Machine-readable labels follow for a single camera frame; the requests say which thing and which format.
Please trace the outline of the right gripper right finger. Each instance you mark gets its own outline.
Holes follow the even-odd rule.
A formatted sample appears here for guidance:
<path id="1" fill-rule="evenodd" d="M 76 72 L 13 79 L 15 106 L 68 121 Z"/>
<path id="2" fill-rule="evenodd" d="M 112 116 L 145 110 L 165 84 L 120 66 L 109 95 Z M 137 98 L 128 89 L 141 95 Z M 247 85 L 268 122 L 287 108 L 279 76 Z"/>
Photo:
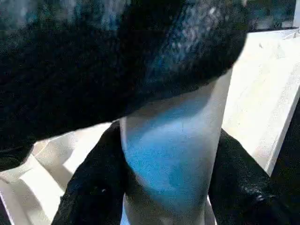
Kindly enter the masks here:
<path id="1" fill-rule="evenodd" d="M 300 215 L 280 201 L 270 176 L 221 130 L 209 198 L 219 225 L 298 225 Z"/>

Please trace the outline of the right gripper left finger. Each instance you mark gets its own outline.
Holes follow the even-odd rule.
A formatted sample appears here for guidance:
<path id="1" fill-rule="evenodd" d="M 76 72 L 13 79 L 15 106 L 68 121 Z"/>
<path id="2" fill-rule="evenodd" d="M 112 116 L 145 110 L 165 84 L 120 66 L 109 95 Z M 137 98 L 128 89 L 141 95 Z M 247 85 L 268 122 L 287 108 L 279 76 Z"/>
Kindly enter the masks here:
<path id="1" fill-rule="evenodd" d="M 120 224 L 126 177 L 120 124 L 115 121 L 68 182 L 52 224 Z"/>

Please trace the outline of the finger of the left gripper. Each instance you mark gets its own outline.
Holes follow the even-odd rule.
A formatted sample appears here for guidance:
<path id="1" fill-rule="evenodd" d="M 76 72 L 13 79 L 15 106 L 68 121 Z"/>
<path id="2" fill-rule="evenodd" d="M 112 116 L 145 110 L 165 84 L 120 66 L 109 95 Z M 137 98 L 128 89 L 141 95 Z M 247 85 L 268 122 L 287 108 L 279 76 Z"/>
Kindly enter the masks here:
<path id="1" fill-rule="evenodd" d="M 0 169 L 37 141 L 210 83 L 247 32 L 241 0 L 1 1 Z"/>

